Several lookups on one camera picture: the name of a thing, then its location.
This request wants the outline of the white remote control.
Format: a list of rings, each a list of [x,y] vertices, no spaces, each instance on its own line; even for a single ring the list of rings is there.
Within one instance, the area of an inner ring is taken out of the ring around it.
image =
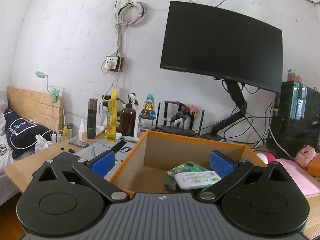
[[[182,172],[175,175],[176,183],[182,190],[203,189],[221,180],[215,171]]]

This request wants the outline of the orange box lid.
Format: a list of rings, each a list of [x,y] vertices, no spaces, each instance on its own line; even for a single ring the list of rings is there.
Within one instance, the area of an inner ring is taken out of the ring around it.
[[[320,154],[317,154],[309,163],[307,172],[311,176],[320,177]]]

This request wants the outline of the yellow spray bottle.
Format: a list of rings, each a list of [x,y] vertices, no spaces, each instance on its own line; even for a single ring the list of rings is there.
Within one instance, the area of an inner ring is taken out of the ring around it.
[[[109,142],[116,141],[116,128],[117,128],[117,90],[112,89],[111,97],[108,100],[107,119],[106,119],[106,132],[105,139]]]

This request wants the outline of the magenta computer mouse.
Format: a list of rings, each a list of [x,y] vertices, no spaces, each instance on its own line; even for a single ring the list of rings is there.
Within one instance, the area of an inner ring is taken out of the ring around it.
[[[264,155],[267,158],[267,164],[273,162],[273,161],[277,161],[275,156],[272,153],[264,153]]]

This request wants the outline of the black router with antennas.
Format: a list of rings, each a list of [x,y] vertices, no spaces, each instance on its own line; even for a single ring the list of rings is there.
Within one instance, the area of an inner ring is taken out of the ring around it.
[[[168,117],[169,105],[175,105],[178,107],[178,111],[172,117]],[[179,101],[164,101],[164,115],[161,124],[159,124],[160,108],[161,103],[158,104],[155,130],[186,137],[200,136],[205,113],[204,109],[200,114],[199,128],[193,129],[194,120],[198,116],[195,105],[185,105]]]

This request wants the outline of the brown glass bottle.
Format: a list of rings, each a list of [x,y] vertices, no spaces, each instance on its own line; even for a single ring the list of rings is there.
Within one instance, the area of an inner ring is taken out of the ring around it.
[[[120,111],[120,130],[123,136],[132,137],[135,130],[136,111],[133,105],[127,103]]]

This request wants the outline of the black cosmetic bottle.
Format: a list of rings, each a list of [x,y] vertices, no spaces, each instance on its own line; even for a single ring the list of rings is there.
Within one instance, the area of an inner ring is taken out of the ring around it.
[[[96,119],[97,119],[97,98],[88,99],[87,110],[87,138],[94,139],[96,137]]]

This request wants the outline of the pink plush toy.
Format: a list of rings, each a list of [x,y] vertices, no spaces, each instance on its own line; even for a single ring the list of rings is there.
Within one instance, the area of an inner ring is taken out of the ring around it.
[[[316,156],[316,150],[305,145],[296,155],[296,162],[302,167],[307,168],[313,158]]]

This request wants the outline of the blue haired anime figure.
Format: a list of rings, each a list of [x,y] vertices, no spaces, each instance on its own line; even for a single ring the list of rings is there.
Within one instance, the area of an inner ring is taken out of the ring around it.
[[[146,100],[143,104],[143,109],[139,115],[142,119],[154,120],[156,118],[155,112],[155,99],[152,94],[147,95]]]

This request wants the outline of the black glass PC tower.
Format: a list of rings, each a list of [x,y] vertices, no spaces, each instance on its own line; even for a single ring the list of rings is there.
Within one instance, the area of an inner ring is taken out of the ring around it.
[[[267,147],[278,158],[294,158],[306,145],[319,151],[319,91],[296,81],[276,95]]]

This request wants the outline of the wooden headboard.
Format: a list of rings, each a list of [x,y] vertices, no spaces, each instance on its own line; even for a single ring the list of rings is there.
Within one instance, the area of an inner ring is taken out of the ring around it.
[[[48,93],[7,87],[9,106],[21,117],[33,120],[37,124],[58,132],[63,129],[62,97],[57,97],[57,102],[52,102]]]

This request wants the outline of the green clip lamp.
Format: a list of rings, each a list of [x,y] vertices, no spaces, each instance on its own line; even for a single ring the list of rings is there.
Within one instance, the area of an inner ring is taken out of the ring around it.
[[[46,83],[47,92],[51,95],[52,103],[57,103],[58,97],[60,97],[61,90],[56,87],[49,88],[49,76],[47,74],[44,74],[44,72],[36,71],[35,75],[38,78],[47,80],[47,83]]]

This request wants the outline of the small wicker basket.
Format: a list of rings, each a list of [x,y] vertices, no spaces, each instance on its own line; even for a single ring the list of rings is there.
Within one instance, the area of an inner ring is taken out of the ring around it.
[[[295,81],[298,83],[302,83],[302,77],[300,75],[296,74],[296,70],[295,69],[289,69],[287,71],[287,80],[288,81]]]

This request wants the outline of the black curved monitor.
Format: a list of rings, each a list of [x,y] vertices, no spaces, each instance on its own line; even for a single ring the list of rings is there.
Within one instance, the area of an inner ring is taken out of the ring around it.
[[[230,10],[171,1],[160,67],[279,93],[282,31]]]

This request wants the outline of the wall power socket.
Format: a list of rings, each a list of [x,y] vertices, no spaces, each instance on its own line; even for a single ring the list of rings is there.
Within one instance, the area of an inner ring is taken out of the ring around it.
[[[105,62],[102,65],[102,71],[104,73],[121,72],[123,62],[124,62],[123,57],[107,56]]]

